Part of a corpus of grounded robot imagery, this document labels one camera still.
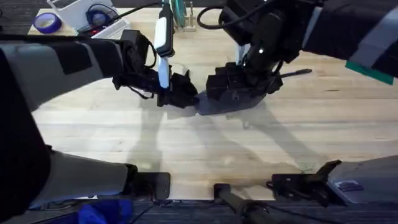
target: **tape roll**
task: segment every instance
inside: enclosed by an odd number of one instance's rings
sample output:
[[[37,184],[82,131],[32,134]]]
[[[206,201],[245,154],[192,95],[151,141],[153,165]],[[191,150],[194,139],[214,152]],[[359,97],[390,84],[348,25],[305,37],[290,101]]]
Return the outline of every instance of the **tape roll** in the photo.
[[[46,12],[35,18],[33,26],[42,34],[52,34],[61,28],[62,21],[54,13]]]

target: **blue cloth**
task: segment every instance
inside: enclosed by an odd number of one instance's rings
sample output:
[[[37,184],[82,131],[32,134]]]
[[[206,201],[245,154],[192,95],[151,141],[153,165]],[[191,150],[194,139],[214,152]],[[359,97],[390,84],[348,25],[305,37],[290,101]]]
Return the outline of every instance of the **blue cloth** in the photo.
[[[83,205],[78,213],[54,220],[51,224],[127,224],[132,214],[130,200],[99,200]]]

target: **black device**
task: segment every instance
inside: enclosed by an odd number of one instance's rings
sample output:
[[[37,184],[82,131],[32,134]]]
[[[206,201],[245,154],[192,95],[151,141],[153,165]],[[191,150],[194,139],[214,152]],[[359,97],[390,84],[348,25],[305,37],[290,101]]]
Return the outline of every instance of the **black device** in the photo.
[[[131,164],[89,161],[53,151],[45,145],[29,113],[53,97],[99,79],[112,78],[117,90],[125,86],[136,93],[139,93],[137,88],[156,94],[159,106],[195,106],[201,114],[215,114],[255,106],[267,94],[279,90],[283,85],[282,78],[292,75],[281,75],[280,68],[284,63],[294,60],[300,50],[353,60],[398,77],[398,67],[395,66],[398,48],[396,39],[394,41],[391,37],[395,34],[395,27],[391,27],[391,24],[396,24],[396,21],[390,19],[391,13],[395,13],[394,1],[384,1],[383,4],[350,1],[347,4],[343,0],[228,0],[225,5],[213,8],[222,9],[219,24],[209,26],[200,22],[201,15],[209,10],[205,9],[198,15],[199,25],[206,29],[224,29],[239,45],[251,46],[242,64],[227,63],[225,67],[217,68],[215,75],[208,78],[206,91],[200,94],[197,94],[188,75],[174,73],[170,77],[172,88],[165,90],[160,87],[157,72],[151,66],[145,66],[150,42],[138,30],[125,31],[121,40],[88,39],[84,36],[1,35],[0,40],[6,40],[7,43],[0,45],[3,74],[0,89],[2,102],[8,110],[2,110],[0,116],[5,124],[2,143],[6,149],[0,158],[0,170],[5,170],[0,173],[0,178],[7,183],[0,187],[2,192],[8,192],[1,201],[7,205],[1,207],[8,210],[1,214],[0,220],[23,213],[34,202],[56,198],[49,196],[51,188],[46,186],[49,184],[48,179],[56,176],[50,173],[62,172],[65,164],[77,162],[85,164],[87,170],[93,167],[103,169],[106,178],[93,177],[91,184],[95,186],[86,183],[88,186],[83,186],[85,190],[76,187],[76,191],[67,192],[62,195],[64,197],[100,194],[104,190],[129,194],[132,192],[130,186],[137,186],[137,183],[133,183],[136,177],[140,177],[139,172]],[[172,33],[171,29],[170,26],[166,28],[169,34]],[[372,45],[374,33],[383,40],[383,45],[377,45],[376,48]],[[360,54],[371,49],[374,54]],[[26,85],[21,81],[26,77],[34,79]],[[154,188],[154,179],[162,180],[159,186],[167,186],[167,181],[170,182],[168,174],[155,176],[149,174],[151,181],[145,177],[136,179],[142,180],[136,189],[145,189],[147,185]],[[292,187],[297,192],[308,194],[306,190],[311,190],[311,187],[325,186],[329,182],[312,177],[275,175],[272,180],[275,194],[289,197]],[[295,184],[287,183],[287,179],[296,180]],[[64,183],[78,185],[73,181]],[[299,188],[301,183],[309,188]],[[356,184],[349,189],[359,190],[361,186]],[[323,192],[319,192],[312,195],[312,199],[321,203],[333,201],[332,197],[322,197]],[[216,195],[225,199],[227,193],[223,189]]]

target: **wire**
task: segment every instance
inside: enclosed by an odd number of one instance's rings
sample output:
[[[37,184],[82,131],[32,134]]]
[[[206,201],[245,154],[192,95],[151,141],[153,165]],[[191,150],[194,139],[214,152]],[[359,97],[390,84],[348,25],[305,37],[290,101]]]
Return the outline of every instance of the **wire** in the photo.
[[[108,9],[110,9],[111,11],[113,11],[114,13],[116,13],[116,15],[118,14],[113,8],[111,8],[111,7],[109,7],[109,6],[105,5],[105,4],[101,4],[101,3],[92,4],[92,5],[87,9],[87,12],[90,11],[91,8],[94,7],[94,6],[104,6],[105,8],[108,8]]]
[[[148,40],[148,43],[152,49],[152,53],[154,53],[155,60],[154,60],[154,63],[152,65],[147,66],[147,68],[153,68],[156,65],[157,53],[156,53],[156,49],[155,49],[154,45],[152,44],[152,42]]]
[[[160,207],[162,206],[167,206],[170,205],[173,201],[167,202],[164,205],[159,205]],[[157,206],[156,204],[152,204],[151,206],[147,207],[144,211],[142,211],[140,214],[138,214],[131,222],[130,224],[134,224],[138,219],[140,219],[141,216],[145,215],[149,210],[151,210],[153,207]]]
[[[212,10],[212,9],[222,9],[222,8],[224,8],[223,6],[210,6],[210,7],[205,8],[201,12],[199,12],[198,18],[197,18],[197,22],[198,22],[198,25],[200,27],[205,28],[205,29],[209,29],[209,30],[224,29],[224,28],[227,28],[229,26],[233,26],[235,24],[238,24],[238,23],[242,22],[243,20],[255,15],[260,10],[265,9],[267,6],[269,6],[271,3],[275,2],[275,1],[276,0],[268,0],[268,1],[264,2],[264,3],[262,3],[260,6],[254,8],[250,12],[248,12],[243,17],[240,17],[239,19],[236,19],[234,21],[227,22],[225,24],[219,24],[219,25],[206,25],[206,24],[202,23],[201,20],[200,20],[201,17],[204,15],[204,13],[206,13],[206,12]]]
[[[105,18],[105,21],[101,24],[101,26],[108,26],[108,25],[111,23],[111,19],[112,19],[112,18],[108,15],[109,12],[103,12],[103,11],[97,10],[97,9],[91,10],[91,8],[93,8],[93,7],[95,7],[95,6],[103,6],[103,7],[107,8],[107,9],[111,10],[111,12],[114,12],[114,17],[118,16],[118,13],[117,13],[114,9],[112,9],[111,7],[109,7],[109,6],[105,5],[105,4],[101,4],[101,3],[92,4],[92,5],[87,9],[87,11],[86,11],[87,22],[88,22],[88,24],[89,24],[91,27],[93,27],[93,26],[96,25],[95,22],[94,22],[94,16],[95,16],[96,14],[101,14],[101,15],[103,15],[104,18]]]
[[[343,224],[341,222],[336,222],[336,221],[333,221],[333,220],[327,220],[327,219],[324,219],[324,218],[318,218],[318,217],[313,217],[313,216],[310,216],[310,215],[305,215],[305,214],[301,214],[301,213],[297,213],[297,212],[291,212],[291,211],[285,210],[283,208],[279,208],[279,207],[275,207],[273,205],[269,205],[268,203],[265,203],[265,202],[261,202],[261,204],[262,204],[262,206],[265,209],[272,208],[274,210],[277,210],[277,211],[280,211],[280,212],[283,212],[283,213],[286,213],[286,214],[289,214],[289,215],[294,215],[294,216],[298,216],[298,217],[302,217],[302,218],[306,218],[306,219],[310,219],[310,220],[315,220],[315,221],[323,222],[323,223]]]
[[[120,18],[122,18],[122,17],[124,17],[124,16],[130,15],[130,14],[132,14],[133,12],[136,12],[136,11],[138,11],[138,10],[141,10],[141,9],[143,9],[143,8],[145,8],[145,7],[155,6],[155,5],[162,4],[162,3],[163,3],[163,2],[161,2],[161,1],[159,1],[159,2],[152,2],[152,3],[149,3],[149,4],[145,4],[145,5],[143,5],[143,6],[139,6],[139,7],[137,7],[137,8],[131,9],[130,11],[127,11],[127,12],[125,12],[125,13],[122,13],[122,14],[118,15],[118,16],[115,16],[114,18],[112,18],[112,19],[109,21],[108,24],[110,24],[110,23],[112,23],[112,22],[114,22],[114,21],[116,21],[116,20],[118,20],[118,19],[120,19]],[[106,26],[106,25],[107,25],[107,24],[95,26],[95,27],[93,27],[93,28],[91,28],[91,29],[89,29],[89,30],[82,31],[81,34],[90,33],[90,32],[92,32],[92,31],[97,30],[97,29],[99,29],[99,28],[102,28],[103,26]]]
[[[155,97],[155,93],[152,93],[152,95],[150,97],[148,96],[144,96],[142,93],[138,92],[137,90],[133,89],[133,87],[131,86],[127,86],[131,91],[133,91],[134,93],[137,93],[142,99],[144,100],[148,100],[148,99],[153,99]]]

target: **wooden table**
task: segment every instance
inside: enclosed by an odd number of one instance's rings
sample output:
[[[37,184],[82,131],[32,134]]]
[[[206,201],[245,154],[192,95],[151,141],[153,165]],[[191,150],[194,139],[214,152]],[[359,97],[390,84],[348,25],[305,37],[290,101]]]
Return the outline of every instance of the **wooden table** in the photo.
[[[153,41],[159,11],[143,9],[127,18]],[[218,13],[209,12],[205,21],[215,23]],[[70,28],[58,34],[71,34]],[[234,43],[222,30],[176,33],[174,46],[170,63],[176,72],[188,67],[200,91],[215,67],[234,61]],[[272,199],[259,187],[272,174],[398,154],[398,87],[344,64],[302,53],[282,71],[311,68],[312,74],[284,80],[281,91],[254,109],[218,116],[158,108],[155,100],[101,80],[49,101],[34,118],[45,142],[58,151],[170,172],[170,198],[211,199],[213,184],[226,182],[246,196]]]

